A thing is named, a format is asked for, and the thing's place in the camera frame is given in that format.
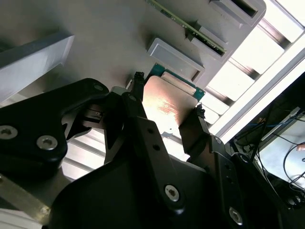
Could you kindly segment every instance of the screw head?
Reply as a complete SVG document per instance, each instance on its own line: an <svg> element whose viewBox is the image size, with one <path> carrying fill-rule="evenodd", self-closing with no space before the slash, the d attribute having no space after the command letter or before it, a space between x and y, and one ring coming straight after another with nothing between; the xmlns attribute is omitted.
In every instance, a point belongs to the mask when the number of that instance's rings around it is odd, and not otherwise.
<svg viewBox="0 0 305 229"><path fill-rule="evenodd" d="M173 201L173 202L177 202L179 200L179 192L178 190L172 186L172 185L167 185L165 187L165 194L167 195L167 197Z"/></svg>
<svg viewBox="0 0 305 229"><path fill-rule="evenodd" d="M53 136L43 135L37 139L36 144L40 149L53 150L56 148L58 142Z"/></svg>
<svg viewBox="0 0 305 229"><path fill-rule="evenodd" d="M218 144L221 144L221 140L218 137L215 136L215 140L218 142Z"/></svg>
<svg viewBox="0 0 305 229"><path fill-rule="evenodd" d="M241 226L243 224L243 219L242 219L241 215L233 207L229 208L229 214L237 225Z"/></svg>
<svg viewBox="0 0 305 229"><path fill-rule="evenodd" d="M18 135L18 131L16 128L10 125L1 125L0 126L0 139L8 140L16 137Z"/></svg>
<svg viewBox="0 0 305 229"><path fill-rule="evenodd" d="M134 100L134 101L137 101L137 99L133 96L133 95L129 95L129 98L131 99L131 100Z"/></svg>
<svg viewBox="0 0 305 229"><path fill-rule="evenodd" d="M97 90L99 90L99 91L104 90L102 86L97 85L97 84L94 86L94 88L97 89Z"/></svg>

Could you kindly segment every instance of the green circuit board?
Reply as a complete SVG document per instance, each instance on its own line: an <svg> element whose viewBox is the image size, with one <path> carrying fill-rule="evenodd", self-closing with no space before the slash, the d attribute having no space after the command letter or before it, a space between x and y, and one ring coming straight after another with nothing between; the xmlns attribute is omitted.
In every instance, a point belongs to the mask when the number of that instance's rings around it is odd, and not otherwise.
<svg viewBox="0 0 305 229"><path fill-rule="evenodd" d="M210 38L203 35L201 32L196 30L194 27L190 26L188 23L174 15L172 12L170 12L168 9L166 9L164 6L162 6L160 3L156 2L155 0L146 0L147 3L149 3L151 6L153 6L155 9L160 11L163 15L170 18L174 22L176 22L181 27L185 28L188 33L191 33L192 36L197 38L200 42L208 46L210 49L215 51L220 56L223 56L226 52L224 48L222 48L219 44L213 42Z"/></svg>

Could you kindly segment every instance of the gray panel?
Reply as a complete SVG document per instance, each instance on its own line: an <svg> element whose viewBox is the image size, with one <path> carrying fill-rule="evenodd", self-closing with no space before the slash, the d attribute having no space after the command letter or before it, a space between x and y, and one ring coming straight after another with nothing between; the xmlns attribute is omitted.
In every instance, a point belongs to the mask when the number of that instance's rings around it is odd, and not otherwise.
<svg viewBox="0 0 305 229"><path fill-rule="evenodd" d="M189 81L196 82L202 77L204 67L188 58L185 54L170 46L160 38L155 38L147 51L162 63L170 66L173 71Z"/></svg>
<svg viewBox="0 0 305 229"><path fill-rule="evenodd" d="M73 36L56 33L0 53L0 103L63 64Z"/></svg>
<svg viewBox="0 0 305 229"><path fill-rule="evenodd" d="M236 49L252 30L240 29L215 11L209 0L158 0L186 22L201 25ZM15 46L43 37L58 28L75 34L65 71L75 80L91 77L108 88L124 87L135 71L148 74L155 64L146 50L158 36L192 60L203 63L205 88L222 67L188 39L185 30L144 0L4 0L0 2L1 38Z"/></svg>
<svg viewBox="0 0 305 229"><path fill-rule="evenodd" d="M263 1L256 0L212 0L210 4L239 28L245 23L254 26L266 9Z"/></svg>

